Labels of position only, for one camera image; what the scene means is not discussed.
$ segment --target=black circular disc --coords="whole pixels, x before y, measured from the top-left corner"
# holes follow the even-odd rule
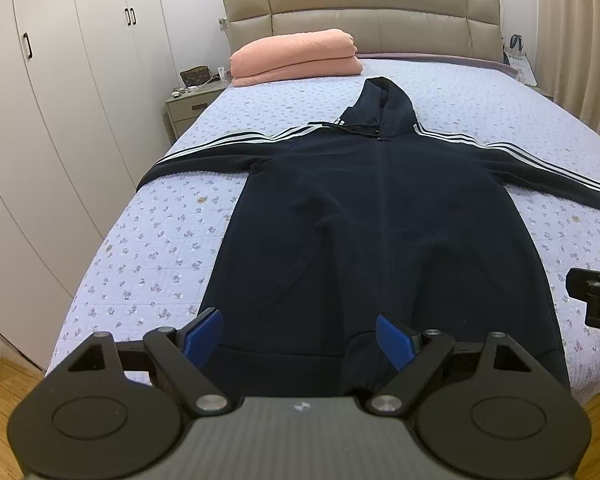
[[[416,431],[443,463],[494,480],[554,478],[589,444],[586,414],[559,386],[503,378],[461,381],[427,397]]]
[[[13,452],[39,476],[128,476],[164,456],[180,435],[180,411],[157,388],[124,379],[98,383],[80,372],[60,385],[34,390],[9,421]]]

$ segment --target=bed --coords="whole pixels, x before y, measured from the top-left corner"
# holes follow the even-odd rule
[[[501,52],[499,0],[224,4],[234,51],[271,34],[339,27],[353,35],[362,54],[379,57],[428,52],[489,62]],[[398,26],[400,31],[393,35],[390,31]],[[499,70],[404,59],[362,63],[360,76],[229,86],[171,151],[245,128],[276,134],[309,121],[333,121],[356,100],[366,78],[382,75],[407,92],[427,128],[465,132],[483,142],[515,142],[600,181],[600,137]],[[198,312],[246,177],[181,173],[140,189],[95,255],[69,309],[50,369],[96,330],[109,331],[116,340],[133,340],[157,326],[190,321]],[[571,267],[600,269],[600,211],[538,192],[507,189],[548,276],[573,395],[586,402],[600,391],[600,330],[584,325],[585,305],[567,296],[564,279]]]

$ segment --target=door handle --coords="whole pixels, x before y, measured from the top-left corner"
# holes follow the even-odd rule
[[[27,40],[27,46],[29,47],[29,55],[27,56],[29,59],[33,57],[33,51],[31,49],[31,42],[29,41],[29,35],[25,32],[22,37]]]

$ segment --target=black zip-up hoodie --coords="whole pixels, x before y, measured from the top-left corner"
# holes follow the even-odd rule
[[[426,130],[382,77],[338,124],[231,134],[165,156],[140,186],[191,170],[250,173],[201,307],[224,315],[203,371],[229,396],[378,389],[393,373],[381,312],[461,341],[506,332],[568,386],[546,275],[503,184],[600,209],[600,183]]]

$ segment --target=ribbed gray surface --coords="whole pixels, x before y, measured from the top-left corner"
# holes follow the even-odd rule
[[[310,407],[298,410],[296,406],[301,402]],[[247,399],[233,413],[197,421],[168,459],[131,478],[459,480],[466,477],[444,469],[424,455],[399,420],[368,415],[351,398],[340,397]]]

